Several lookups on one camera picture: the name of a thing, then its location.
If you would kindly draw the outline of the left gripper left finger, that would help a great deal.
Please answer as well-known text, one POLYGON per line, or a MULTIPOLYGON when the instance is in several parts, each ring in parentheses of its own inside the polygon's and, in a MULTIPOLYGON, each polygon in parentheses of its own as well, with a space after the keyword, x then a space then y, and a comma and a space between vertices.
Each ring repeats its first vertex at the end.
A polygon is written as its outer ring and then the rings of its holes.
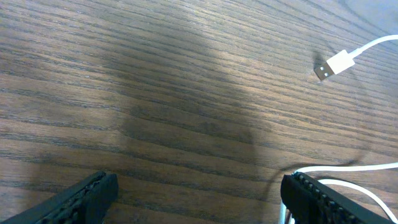
POLYGON ((116 174, 98 171, 2 224, 102 224, 117 199, 116 174))

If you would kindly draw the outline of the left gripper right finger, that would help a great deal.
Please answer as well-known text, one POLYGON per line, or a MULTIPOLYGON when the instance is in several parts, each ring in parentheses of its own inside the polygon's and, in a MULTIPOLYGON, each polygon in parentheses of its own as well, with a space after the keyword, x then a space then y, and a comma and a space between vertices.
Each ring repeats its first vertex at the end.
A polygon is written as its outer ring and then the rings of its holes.
POLYGON ((280 196, 296 223, 392 224, 302 172, 284 176, 280 196))

